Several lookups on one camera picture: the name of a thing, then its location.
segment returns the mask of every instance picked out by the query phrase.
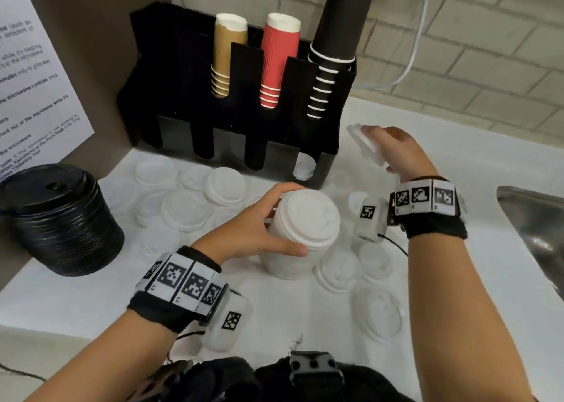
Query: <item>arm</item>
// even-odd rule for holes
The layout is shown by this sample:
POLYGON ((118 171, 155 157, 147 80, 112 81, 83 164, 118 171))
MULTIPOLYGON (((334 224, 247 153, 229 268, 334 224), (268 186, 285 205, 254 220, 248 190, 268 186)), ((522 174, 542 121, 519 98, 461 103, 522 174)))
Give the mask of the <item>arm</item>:
MULTIPOLYGON (((219 265, 230 258, 263 251, 307 255, 305 246, 271 236, 264 226, 282 193, 301 188, 293 183, 275 185, 257 203, 203 236, 192 247, 219 265)), ((123 402, 159 369, 176 337, 177 333, 163 325, 127 310, 26 402, 123 402)))
MULTIPOLYGON (((404 131, 363 131, 402 182, 439 175, 404 131)), ((424 400, 532 402, 521 358, 464 241, 437 233, 414 236, 408 264, 413 352, 424 400)))

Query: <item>hand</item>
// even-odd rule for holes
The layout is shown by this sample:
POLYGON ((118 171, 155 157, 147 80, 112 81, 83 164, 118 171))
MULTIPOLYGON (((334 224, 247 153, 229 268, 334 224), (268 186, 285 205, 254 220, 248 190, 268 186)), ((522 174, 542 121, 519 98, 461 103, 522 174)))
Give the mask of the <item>hand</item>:
POLYGON ((222 226, 198 239, 192 247, 221 265, 231 258, 276 252, 291 256, 306 256, 301 243, 275 237, 267 232, 264 220, 274 216, 283 193, 304 189, 299 184, 277 184, 262 199, 249 206, 222 226))
POLYGON ((364 135, 380 146, 390 165, 386 170, 398 174, 401 182, 422 176, 439 176, 429 157, 412 136, 397 127, 363 126, 364 135))

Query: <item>red ribbed cup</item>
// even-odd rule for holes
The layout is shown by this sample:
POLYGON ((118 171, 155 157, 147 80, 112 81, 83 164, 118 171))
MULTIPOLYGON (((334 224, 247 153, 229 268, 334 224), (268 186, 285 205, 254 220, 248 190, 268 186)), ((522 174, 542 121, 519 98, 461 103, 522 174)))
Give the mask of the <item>red ribbed cup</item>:
POLYGON ((301 22, 287 14, 271 13, 264 26, 261 104, 274 108, 278 103, 286 60, 298 56, 301 22))

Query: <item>black cable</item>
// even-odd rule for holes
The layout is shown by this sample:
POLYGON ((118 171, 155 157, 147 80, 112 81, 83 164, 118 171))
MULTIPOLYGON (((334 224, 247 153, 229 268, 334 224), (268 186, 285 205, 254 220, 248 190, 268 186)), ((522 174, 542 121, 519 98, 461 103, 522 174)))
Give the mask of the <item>black cable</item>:
POLYGON ((16 375, 18 375, 18 376, 30 377, 30 378, 37 378, 38 380, 41 380, 41 381, 44 382, 44 383, 47 381, 46 378, 39 377, 39 376, 37 376, 37 375, 35 375, 35 374, 31 374, 31 373, 29 373, 29 372, 25 372, 25 371, 20 371, 20 370, 17 370, 17 369, 8 368, 7 366, 2 365, 2 364, 0 364, 0 369, 3 369, 4 371, 8 371, 8 372, 10 372, 10 373, 12 373, 12 374, 16 374, 16 375))
POLYGON ((189 337, 190 335, 204 335, 206 333, 206 331, 194 331, 194 332, 189 332, 187 334, 181 335, 177 338, 177 341, 180 340, 181 338, 184 337, 189 337))
POLYGON ((407 252, 405 251, 405 249, 403 249, 401 246, 399 246, 399 244, 397 244, 396 242, 394 242, 393 240, 391 240, 391 238, 386 237, 385 235, 378 235, 378 237, 384 238, 384 239, 386 239, 387 241, 389 241, 391 244, 396 245, 396 246, 398 247, 398 249, 399 249, 400 251, 402 251, 402 252, 405 254, 405 256, 407 256, 407 252))

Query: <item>white cable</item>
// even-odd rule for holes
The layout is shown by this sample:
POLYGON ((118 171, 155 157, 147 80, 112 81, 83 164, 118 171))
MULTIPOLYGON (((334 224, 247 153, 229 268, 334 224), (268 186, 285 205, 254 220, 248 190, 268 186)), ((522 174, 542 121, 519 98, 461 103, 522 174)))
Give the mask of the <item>white cable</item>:
POLYGON ((423 32, 423 25, 425 25, 425 16, 427 15, 427 6, 429 5, 429 0, 423 0, 423 8, 421 9, 421 17, 419 18, 419 25, 417 26, 417 32, 415 34, 415 39, 413 40, 413 47, 411 49, 411 56, 407 62, 407 66, 399 78, 391 83, 384 83, 382 85, 353 85, 352 89, 379 89, 382 87, 390 87, 392 85, 397 85, 401 82, 405 76, 411 71, 415 56, 417 55, 417 49, 419 48, 419 39, 421 38, 421 33, 423 32))

